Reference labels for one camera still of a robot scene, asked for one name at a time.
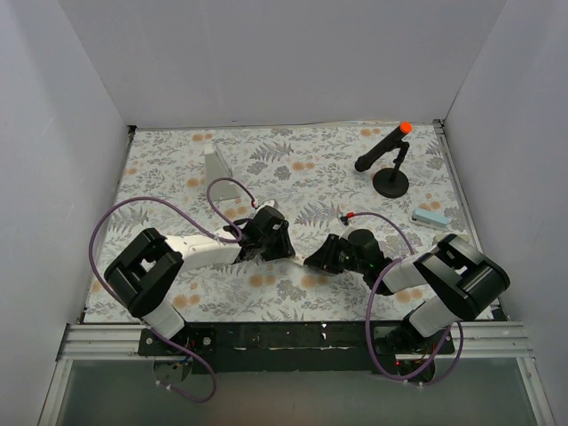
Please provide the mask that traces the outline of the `white staple box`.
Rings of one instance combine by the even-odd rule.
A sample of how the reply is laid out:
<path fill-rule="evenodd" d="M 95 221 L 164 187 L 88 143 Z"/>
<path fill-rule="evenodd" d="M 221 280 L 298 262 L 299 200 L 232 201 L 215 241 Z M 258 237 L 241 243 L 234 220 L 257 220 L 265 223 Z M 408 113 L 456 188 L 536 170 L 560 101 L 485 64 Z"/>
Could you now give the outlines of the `white staple box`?
<path fill-rule="evenodd" d="M 294 264 L 304 266 L 305 256 L 293 256 L 288 259 Z"/>

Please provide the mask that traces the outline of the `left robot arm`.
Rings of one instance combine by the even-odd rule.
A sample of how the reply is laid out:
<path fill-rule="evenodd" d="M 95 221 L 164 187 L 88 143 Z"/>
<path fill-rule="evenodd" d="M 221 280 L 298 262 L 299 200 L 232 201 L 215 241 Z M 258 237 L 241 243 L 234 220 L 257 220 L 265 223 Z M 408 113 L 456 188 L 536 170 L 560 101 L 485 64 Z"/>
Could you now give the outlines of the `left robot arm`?
<path fill-rule="evenodd" d="M 181 273 L 218 264 L 237 264 L 260 257 L 263 261 L 296 255 L 288 234 L 289 223 L 274 207 L 265 205 L 252 218 L 226 226 L 214 236 L 164 236 L 154 228 L 142 231 L 107 267 L 104 280 L 134 318 L 158 332 L 158 344 L 171 355 L 188 346 L 185 321 L 167 300 Z"/>

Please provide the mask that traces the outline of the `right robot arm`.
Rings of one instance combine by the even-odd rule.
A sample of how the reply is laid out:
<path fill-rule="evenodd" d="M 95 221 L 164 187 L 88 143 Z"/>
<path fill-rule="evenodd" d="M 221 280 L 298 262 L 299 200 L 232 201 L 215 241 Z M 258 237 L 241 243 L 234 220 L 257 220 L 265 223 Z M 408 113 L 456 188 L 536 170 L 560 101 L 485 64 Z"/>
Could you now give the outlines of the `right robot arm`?
<path fill-rule="evenodd" d="M 424 285 L 433 290 L 431 299 L 375 340 L 380 353 L 425 351 L 438 331 L 455 321 L 474 320 L 510 286 L 500 266 L 452 233 L 429 251 L 395 264 L 371 231 L 352 228 L 342 235 L 328 235 L 304 265 L 331 274 L 359 273 L 374 295 L 392 296 Z"/>

